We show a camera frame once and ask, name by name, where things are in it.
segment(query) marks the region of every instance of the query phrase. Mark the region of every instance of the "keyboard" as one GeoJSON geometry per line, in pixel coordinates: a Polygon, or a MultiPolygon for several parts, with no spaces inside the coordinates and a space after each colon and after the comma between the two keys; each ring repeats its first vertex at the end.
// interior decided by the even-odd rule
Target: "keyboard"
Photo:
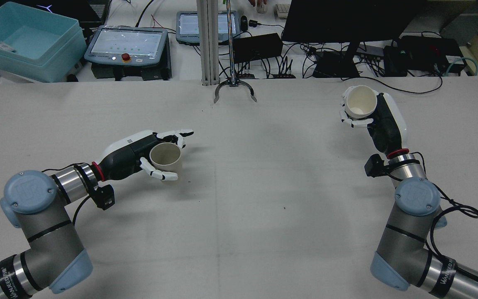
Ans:
{"type": "Polygon", "coordinates": [[[290,7],[290,4],[276,4],[274,5],[274,10],[276,12],[276,15],[278,16],[278,18],[280,19],[286,19],[287,18],[287,15],[289,13],[289,7],[290,7]]]}

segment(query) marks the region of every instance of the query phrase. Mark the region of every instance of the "plastic bin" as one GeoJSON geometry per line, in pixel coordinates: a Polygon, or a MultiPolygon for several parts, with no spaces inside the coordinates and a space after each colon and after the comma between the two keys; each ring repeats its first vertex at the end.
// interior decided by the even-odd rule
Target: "plastic bin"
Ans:
{"type": "Polygon", "coordinates": [[[7,2],[0,7],[0,69],[41,82],[58,82],[81,59],[86,43],[78,21],[7,2]]]}

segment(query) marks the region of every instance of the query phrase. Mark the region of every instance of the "ur logo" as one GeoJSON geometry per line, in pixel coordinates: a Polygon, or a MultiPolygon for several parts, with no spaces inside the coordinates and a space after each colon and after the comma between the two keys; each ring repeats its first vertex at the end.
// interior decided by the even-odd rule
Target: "ur logo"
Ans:
{"type": "Polygon", "coordinates": [[[20,182],[20,184],[15,187],[15,191],[19,197],[25,200],[31,200],[41,195],[41,188],[34,179],[20,182]]]}
{"type": "Polygon", "coordinates": [[[420,186],[410,186],[408,202],[417,203],[419,206],[425,205],[425,200],[430,197],[430,194],[427,189],[421,188],[420,186]]]}

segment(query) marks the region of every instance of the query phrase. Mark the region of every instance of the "red ring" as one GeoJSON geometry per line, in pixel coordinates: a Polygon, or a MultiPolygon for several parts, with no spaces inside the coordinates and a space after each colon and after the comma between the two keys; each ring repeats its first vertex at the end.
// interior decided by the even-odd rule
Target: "red ring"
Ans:
{"type": "Polygon", "coordinates": [[[401,149],[398,149],[397,151],[393,151],[390,154],[388,154],[387,159],[392,159],[393,157],[397,157],[399,155],[406,155],[409,152],[410,151],[408,150],[408,148],[401,148],[401,149]]]}
{"type": "Polygon", "coordinates": [[[105,175],[102,173],[102,170],[101,168],[99,167],[99,165],[97,165],[97,163],[95,163],[95,161],[93,161],[91,163],[91,165],[95,166],[95,169],[97,169],[97,171],[99,172],[99,174],[101,175],[101,181],[105,181],[105,175]]]}

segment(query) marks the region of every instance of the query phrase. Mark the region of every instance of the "white cup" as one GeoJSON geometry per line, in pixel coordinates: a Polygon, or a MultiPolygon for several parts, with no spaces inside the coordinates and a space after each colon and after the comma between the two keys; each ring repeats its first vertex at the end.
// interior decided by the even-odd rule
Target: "white cup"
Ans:
{"type": "Polygon", "coordinates": [[[352,119],[362,119],[372,114],[377,106],[377,92],[366,85],[349,87],[343,94],[344,111],[352,119]]]}
{"type": "Polygon", "coordinates": [[[171,142],[157,144],[150,150],[149,158],[150,163],[156,169],[178,174],[178,180],[162,182],[171,184],[180,181],[182,175],[182,152],[178,145],[171,142]]]}

